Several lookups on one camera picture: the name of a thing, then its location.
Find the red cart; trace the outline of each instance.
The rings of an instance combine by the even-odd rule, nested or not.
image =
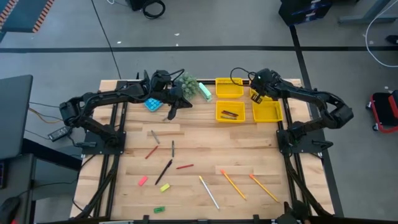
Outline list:
[[[376,124],[374,131],[393,133],[398,131],[398,91],[375,93],[366,108],[372,110]]]

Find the yellow plastic tray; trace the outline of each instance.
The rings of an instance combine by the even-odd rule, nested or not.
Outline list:
[[[233,119],[225,119],[221,116],[228,116],[221,113],[223,110],[236,113],[239,116],[236,120]],[[217,101],[216,103],[216,120],[218,122],[224,123],[242,123],[246,120],[244,114],[244,102],[235,102],[235,101]]]
[[[242,78],[233,78],[233,80],[243,85]],[[239,98],[243,96],[243,86],[235,85],[230,78],[216,78],[216,94],[219,98]]]
[[[252,102],[253,118],[257,123],[282,121],[282,108],[279,101]]]
[[[250,94],[250,97],[253,95],[253,94],[257,94],[257,92],[255,91],[255,90],[253,90],[252,88],[250,88],[250,90],[249,90],[249,94]],[[262,96],[262,97],[260,97],[262,100],[265,100],[265,101],[272,101],[272,98],[271,97],[268,97],[268,96]]]

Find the wooden table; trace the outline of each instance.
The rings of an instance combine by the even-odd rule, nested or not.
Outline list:
[[[300,80],[289,81],[300,85]],[[99,89],[114,90],[116,82],[103,80]],[[143,104],[128,105],[124,128],[127,131],[126,150],[119,163],[112,220],[141,220],[143,215],[150,215],[150,219],[157,220],[192,220],[250,219],[254,214],[260,218],[276,218],[283,214],[283,205],[275,202],[249,177],[249,174],[254,174],[282,203],[290,203],[284,160],[277,148],[275,136],[277,124],[253,121],[248,87],[245,87],[245,94],[239,99],[220,99],[245,101],[246,122],[218,123],[215,119],[218,100],[215,85],[207,87],[213,101],[207,103],[198,95],[191,100],[193,108],[178,110],[175,119],[170,122],[162,122],[169,111],[166,105],[155,113],[150,113]],[[290,99],[289,105],[294,121],[310,119],[306,103]],[[94,119],[109,123],[111,111],[111,105],[97,108]],[[158,135],[160,145],[145,160],[145,156],[157,145],[151,130]],[[154,185],[172,158],[172,140],[175,141],[173,164],[159,184]],[[310,154],[301,154],[301,159],[307,187],[325,210],[333,213],[321,160]],[[97,155],[82,168],[75,194],[77,205],[84,207],[96,192],[102,161],[103,156]],[[176,169],[186,164],[194,166]],[[247,200],[235,191],[220,169],[227,172]],[[148,176],[148,181],[140,187],[137,183],[144,175]],[[214,206],[199,175],[208,184],[220,210]],[[160,187],[166,183],[171,187],[160,192]],[[102,215],[107,196],[105,193]],[[159,206],[165,206],[165,212],[154,214],[154,208]],[[71,216],[79,212],[73,207]]]

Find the gray floor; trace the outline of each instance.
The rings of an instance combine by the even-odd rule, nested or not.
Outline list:
[[[293,46],[289,29],[277,14],[280,1],[165,0],[166,13],[147,20],[125,6],[94,0],[113,47],[203,45]],[[372,0],[333,6],[320,21],[297,26],[302,46],[364,46],[366,26],[339,26],[339,16],[364,14]],[[398,6],[392,12],[398,12]],[[388,45],[384,38],[397,34],[398,22],[375,25],[372,45]],[[107,47],[90,0],[57,0],[37,34],[8,33],[0,48]],[[375,52],[384,62],[398,64],[397,52]],[[354,109],[355,118],[341,130],[325,130],[331,162],[346,217],[398,220],[396,170],[397,134],[372,131],[373,118],[364,109],[370,95],[398,88],[397,70],[377,64],[367,52],[304,52],[313,87],[341,96]],[[199,78],[226,77],[233,67],[259,70],[268,67],[284,78],[301,78],[295,52],[201,51],[117,52],[123,78],[135,78],[144,69],[185,68]],[[111,53],[0,54],[0,77],[32,74],[31,101],[58,105],[73,96],[95,91],[100,80],[117,79]],[[55,108],[34,106],[43,114],[60,116]],[[44,124],[29,113],[26,129],[41,135],[62,124]],[[67,139],[52,143],[32,134],[29,139],[68,154],[79,154]],[[83,132],[73,133],[77,140]],[[37,176],[43,182],[73,181],[76,173],[40,162]],[[58,186],[62,196],[39,200],[36,222],[65,220],[70,213],[75,184]]]

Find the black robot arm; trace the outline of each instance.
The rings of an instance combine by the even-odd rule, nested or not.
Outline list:
[[[255,74],[250,87],[258,93],[258,95],[252,96],[252,100],[256,103],[261,102],[260,96],[269,96],[273,99],[295,98],[317,106],[320,118],[305,123],[296,121],[286,130],[289,135],[287,140],[290,144],[300,141],[300,138],[310,131],[322,128],[341,128],[354,117],[352,109],[338,96],[324,91],[293,86],[290,82],[281,79],[277,72],[267,68]],[[335,109],[329,112],[328,104],[333,105]]]
[[[142,81],[125,86],[123,89],[85,93],[83,96],[74,97],[60,104],[63,122],[66,126],[83,127],[101,136],[107,145],[117,144],[117,132],[110,125],[103,125],[91,118],[93,110],[98,106],[122,102],[143,103],[149,98],[154,98],[171,106],[167,117],[171,120],[175,117],[177,109],[191,108],[192,104],[183,97],[182,84],[172,82],[170,75],[161,70],[156,71],[152,79],[149,79],[145,71]],[[168,84],[172,84],[170,89],[167,88]]]

